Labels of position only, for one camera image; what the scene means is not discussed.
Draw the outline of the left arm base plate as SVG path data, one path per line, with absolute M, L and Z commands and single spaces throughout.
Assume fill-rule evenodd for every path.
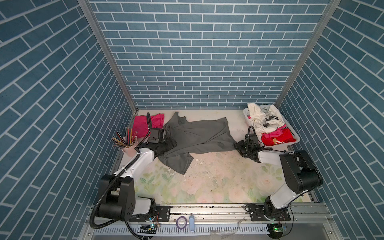
M 133 215 L 129 222 L 143 223 L 143 222 L 168 222 L 170 219 L 171 207 L 170 206 L 151 206 L 149 211 L 145 214 Z

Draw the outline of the magenta garment in basket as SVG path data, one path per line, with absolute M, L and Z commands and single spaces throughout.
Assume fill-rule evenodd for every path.
M 263 134 L 263 137 L 268 139 L 268 138 L 276 138 L 276 137 L 279 137 L 283 134 L 283 129 L 285 129 L 287 127 L 287 125 L 283 125 L 282 127 L 276 129 L 275 131 L 271 132 L 271 133 L 264 133 Z

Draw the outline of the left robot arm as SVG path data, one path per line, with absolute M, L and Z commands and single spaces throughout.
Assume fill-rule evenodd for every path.
M 177 146 L 176 141 L 164 129 L 149 130 L 150 137 L 135 148 L 131 160 L 113 173 L 104 175 L 99 182 L 96 205 L 90 220 L 95 217 L 109 219 L 108 224 L 129 220 L 146 221 L 155 216 L 155 200 L 136 197 L 134 179 L 139 178 L 144 169 L 155 158 Z

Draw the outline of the aluminium front rail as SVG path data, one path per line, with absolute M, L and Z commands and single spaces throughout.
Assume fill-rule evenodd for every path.
M 102 229 L 94 230 L 85 223 L 81 240 L 117 240 L 133 239 L 135 232 L 141 239 L 148 237 L 152 240 L 176 239 L 213 239 L 231 240 L 239 236 L 249 236 L 250 239 L 273 240 L 267 236 L 268 224 L 281 224 L 286 227 L 280 240 L 340 240 L 342 235 L 336 226 L 326 204 L 324 203 L 293 203 L 288 208 L 291 220 L 252 222 L 250 215 L 244 209 L 246 204 L 170 204 L 170 219 L 168 222 L 130 223 L 128 228 L 123 222 L 116 222 Z M 196 230 L 189 229 L 189 216 L 195 217 Z M 188 225 L 184 230 L 176 226 L 178 217 L 184 216 Z M 139 234 L 141 225 L 157 225 L 157 233 Z

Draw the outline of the white plastic laundry basket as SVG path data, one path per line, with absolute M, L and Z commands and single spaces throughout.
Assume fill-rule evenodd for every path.
M 262 108 L 262 111 L 263 111 L 263 112 L 267 112 L 269 106 L 270 106 L 270 105 L 261 105 L 260 107 Z M 249 121 L 249 119 L 248 119 L 248 117 L 249 117 L 249 109 L 248 109 L 248 107 L 245 108 L 245 109 L 243 109 L 243 115 L 244 115 L 244 118 L 245 118 L 245 121 L 246 121 L 247 125 L 248 125 L 248 126 L 251 126 L 251 123 L 250 123 L 250 121 Z M 288 122 L 288 120 L 287 120 L 283 115 L 282 115 L 282 117 L 283 117 L 283 120 L 285 121 L 285 123 L 286 123 L 286 125 L 287 125 L 287 127 L 286 127 L 285 129 L 289 129 L 289 130 L 291 131 L 291 133 L 293 134 L 294 138 L 296 139 L 296 142 L 295 142 L 295 143 L 282 144 L 282 145 L 275 145 L 275 146 L 289 146 L 289 145 L 293 145 L 293 144 L 298 143 L 298 142 L 300 141 L 300 137 L 299 137 L 299 135 L 296 133 L 296 131 L 295 131 L 294 128 L 291 126 L 291 124 Z M 257 135 L 257 137 L 258 137 L 260 143 L 263 144 L 263 143 L 262 143 L 262 140 L 261 140 L 262 135 Z

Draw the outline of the white t shirt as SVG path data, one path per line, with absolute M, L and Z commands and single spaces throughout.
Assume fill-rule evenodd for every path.
M 269 134 L 286 125 L 279 110 L 270 105 L 267 112 L 255 103 L 248 103 L 249 121 L 257 135 Z

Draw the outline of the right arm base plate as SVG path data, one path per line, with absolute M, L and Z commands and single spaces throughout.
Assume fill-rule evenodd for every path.
M 288 208 L 276 209 L 273 205 L 246 204 L 244 206 L 246 212 L 249 213 L 252 222 L 260 221 L 290 221 L 291 216 Z

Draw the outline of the coloured pencils bundle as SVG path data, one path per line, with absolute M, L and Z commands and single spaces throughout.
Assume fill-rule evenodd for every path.
M 119 131 L 116 132 L 116 136 L 112 137 L 112 143 L 115 147 L 121 149 L 127 149 L 133 147 L 134 144 L 138 143 L 138 132 L 134 131 L 131 128 L 125 127 L 124 131 L 121 133 Z

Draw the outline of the pink pencil cup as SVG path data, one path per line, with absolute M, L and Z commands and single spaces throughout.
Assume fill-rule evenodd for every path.
M 121 151 L 124 153 L 125 156 L 132 158 L 137 154 L 136 147 L 138 146 L 138 142 L 133 143 L 132 146 L 128 148 L 123 148 Z

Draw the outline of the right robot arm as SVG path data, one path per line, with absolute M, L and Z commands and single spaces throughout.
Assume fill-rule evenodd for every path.
M 321 186 L 324 180 L 306 151 L 279 151 L 260 146 L 255 140 L 256 135 L 247 134 L 245 139 L 235 143 L 234 147 L 245 159 L 281 167 L 284 183 L 274 194 L 268 196 L 264 203 L 265 216 L 273 219 L 285 213 L 298 197 Z

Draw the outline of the folded magenta t shirt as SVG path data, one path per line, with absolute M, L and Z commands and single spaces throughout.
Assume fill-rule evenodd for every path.
M 164 114 L 151 116 L 152 128 L 162 129 L 164 126 Z M 148 123 L 146 116 L 136 116 L 133 124 L 133 133 L 136 133 L 138 138 L 143 138 L 148 132 Z

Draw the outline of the red t shirt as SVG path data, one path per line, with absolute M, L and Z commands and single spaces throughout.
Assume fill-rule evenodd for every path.
M 295 143 L 296 139 L 289 129 L 283 129 L 283 134 L 276 138 L 264 138 L 262 135 L 262 143 L 268 147 L 275 145 L 282 145 L 287 143 Z

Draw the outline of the left circuit board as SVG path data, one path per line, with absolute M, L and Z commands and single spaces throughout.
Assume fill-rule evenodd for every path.
M 155 224 L 141 225 L 138 233 L 141 235 L 143 234 L 155 235 L 157 233 L 157 225 Z

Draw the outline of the grey t shirt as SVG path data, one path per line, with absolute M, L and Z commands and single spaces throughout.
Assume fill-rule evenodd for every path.
M 228 152 L 236 141 L 230 133 L 227 118 L 189 122 L 176 112 L 164 125 L 167 135 L 177 146 L 159 156 L 165 166 L 184 175 L 193 161 L 191 154 Z

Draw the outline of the light blue small cylinder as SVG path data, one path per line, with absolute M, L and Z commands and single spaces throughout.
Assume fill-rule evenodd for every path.
M 194 232 L 196 230 L 195 217 L 193 215 L 189 216 L 189 229 L 191 232 Z

